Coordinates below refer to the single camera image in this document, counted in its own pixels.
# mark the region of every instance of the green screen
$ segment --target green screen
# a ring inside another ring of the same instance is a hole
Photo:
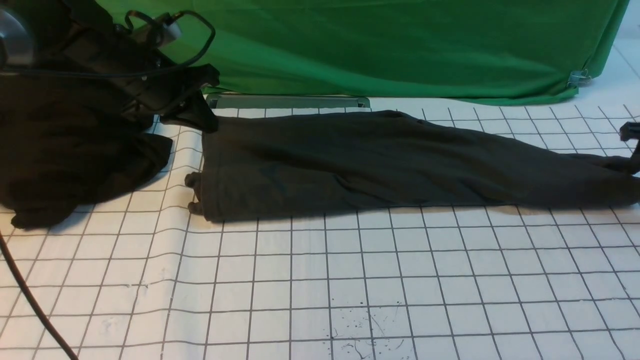
[[[215,91],[255,95],[446,97],[488,104],[573,97],[573,71],[600,75],[629,0],[100,0],[122,22],[194,10],[217,36],[200,62]],[[163,51],[192,57],[208,37],[180,20]]]

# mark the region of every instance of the black cable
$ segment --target black cable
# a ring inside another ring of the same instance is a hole
[[[138,12],[136,10],[131,10],[129,12],[127,12],[124,15],[124,23],[125,25],[127,25],[127,29],[129,30],[129,34],[133,33],[134,31],[134,26],[133,26],[133,22],[131,22],[131,17],[136,17],[144,22],[146,22],[149,26],[151,26],[152,31],[149,31],[149,33],[147,34],[147,45],[150,47],[158,47],[160,46],[160,44],[163,43],[164,41],[164,28],[161,24],[158,23],[158,21],[154,20],[151,16],[142,13],[142,12]]]
[[[13,278],[15,279],[15,282],[17,282],[18,286],[20,287],[20,290],[24,294],[24,297],[27,298],[29,305],[31,305],[33,312],[36,314],[38,319],[40,319],[40,322],[42,323],[42,325],[44,325],[44,328],[47,329],[49,334],[51,334],[54,340],[56,340],[58,345],[60,345],[60,347],[62,348],[62,350],[64,350],[64,352],[67,354],[70,360],[78,360],[78,356],[76,355],[76,353],[67,344],[65,339],[62,338],[62,335],[60,335],[60,333],[56,330],[56,328],[53,327],[53,324],[49,321],[47,315],[44,313],[44,311],[42,311],[42,308],[40,307],[40,305],[38,305],[36,298],[31,293],[31,290],[29,290],[29,286],[27,286],[27,282],[22,277],[22,274],[20,274],[20,270],[18,269],[18,266],[15,264],[15,260],[13,259],[13,256],[11,255],[11,252],[9,251],[9,247],[7,246],[6,242],[4,242],[4,238],[2,237],[1,233],[0,233],[0,250],[2,250],[2,255],[4,256],[4,260],[6,261],[7,266],[9,266],[9,270],[11,270],[11,274],[13,274]]]
[[[38,70],[38,69],[17,69],[17,68],[4,68],[0,70],[0,73],[4,74],[17,74],[17,75],[30,75],[30,76],[56,76],[63,78],[84,78],[84,79],[116,79],[116,78],[142,78],[142,77],[151,77],[151,76],[160,76],[169,74],[174,71],[178,71],[189,67],[195,64],[198,60],[200,60],[204,54],[207,53],[213,39],[216,37],[216,29],[213,25],[207,21],[204,17],[202,17],[199,13],[192,12],[191,10],[183,10],[181,12],[176,13],[172,18],[174,21],[179,18],[189,15],[196,19],[198,19],[202,24],[207,26],[209,30],[211,30],[211,35],[205,42],[202,49],[191,59],[180,63],[178,65],[174,65],[171,67],[163,68],[163,69],[154,69],[143,72],[132,72],[129,74],[95,74],[91,72],[65,72],[65,71],[55,71],[55,70]]]

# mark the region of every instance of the black cloth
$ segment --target black cloth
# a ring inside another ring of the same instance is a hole
[[[121,117],[126,100],[107,82],[0,76],[0,204],[15,227],[58,225],[166,166],[172,140],[144,133],[152,117]]]
[[[397,111],[220,118],[191,174],[210,221],[392,206],[628,206],[629,158],[558,154],[518,140],[430,124]]]

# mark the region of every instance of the power cord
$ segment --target power cord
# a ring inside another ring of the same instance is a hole
[[[6,261],[7,266],[9,266],[9,270],[11,270],[11,274],[13,275],[15,282],[18,284],[20,291],[24,294],[24,297],[29,302],[29,305],[33,309],[33,312],[36,314],[38,319],[40,319],[42,325],[44,325],[44,328],[47,329],[49,334],[51,334],[54,340],[56,340],[60,348],[64,350],[70,360],[78,360],[78,356],[76,355],[76,353],[71,349],[62,335],[60,335],[53,324],[49,321],[49,318],[44,313],[44,311],[42,311],[42,308],[36,301],[36,298],[31,293],[29,286],[27,286],[27,282],[24,280],[22,274],[20,274],[18,266],[15,264],[15,260],[13,259],[13,256],[9,251],[9,246],[7,246],[6,242],[4,241],[2,233],[0,233],[0,250],[2,250],[4,260]]]
[[[191,17],[198,19],[202,24],[204,24],[205,26],[207,26],[207,28],[209,28],[209,30],[211,31],[211,34],[209,35],[209,38],[205,42],[202,49],[194,57],[190,58],[189,60],[183,63],[177,64],[171,67],[142,71],[142,72],[132,72],[129,74],[95,74],[91,72],[65,72],[65,71],[55,71],[55,70],[20,69],[20,68],[6,67],[3,70],[0,70],[0,73],[28,75],[28,76],[56,76],[56,77],[63,77],[63,78],[117,79],[117,78],[143,78],[145,76],[146,77],[160,76],[160,75],[169,74],[171,72],[175,72],[178,70],[182,70],[186,67],[189,67],[195,64],[198,60],[200,60],[204,56],[204,54],[207,53],[207,51],[211,46],[211,43],[216,37],[216,29],[207,19],[205,19],[199,13],[193,12],[191,10],[183,10],[181,12],[177,12],[174,16],[172,16],[172,19],[173,21],[178,21],[185,15],[189,15]],[[125,23],[127,24],[127,27],[129,26],[132,27],[131,20],[129,19],[130,16],[137,17],[139,19],[144,20],[145,22],[148,22],[150,20],[156,23],[153,19],[151,19],[148,15],[145,15],[144,13],[128,12],[127,15],[125,16]]]

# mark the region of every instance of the white grid mat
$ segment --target white grid mat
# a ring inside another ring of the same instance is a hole
[[[399,110],[559,152],[624,156],[635,144],[617,129],[640,119],[640,106]],[[49,232],[14,231],[0,213],[20,270],[81,359],[640,359],[638,207],[208,224],[189,215],[183,186],[201,164],[199,134],[154,131],[176,152],[145,189]],[[4,265],[0,359],[64,359]]]

